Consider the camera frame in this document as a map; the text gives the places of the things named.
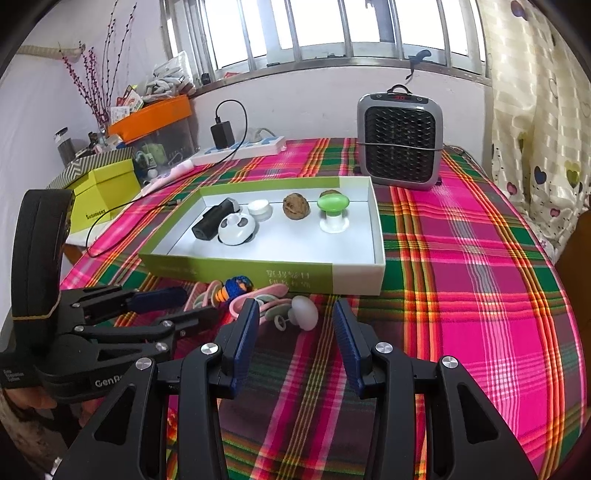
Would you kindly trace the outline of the left hand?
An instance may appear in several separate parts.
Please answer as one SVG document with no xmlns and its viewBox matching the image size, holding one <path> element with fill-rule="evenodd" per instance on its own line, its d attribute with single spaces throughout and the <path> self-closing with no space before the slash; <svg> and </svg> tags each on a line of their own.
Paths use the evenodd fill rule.
<svg viewBox="0 0 591 480">
<path fill-rule="evenodd" d="M 3 393 L 21 409 L 52 409 L 57 401 L 42 387 L 28 387 L 20 389 L 4 389 Z M 93 399 L 81 403 L 79 419 L 86 421 L 103 402 L 103 398 Z"/>
</svg>

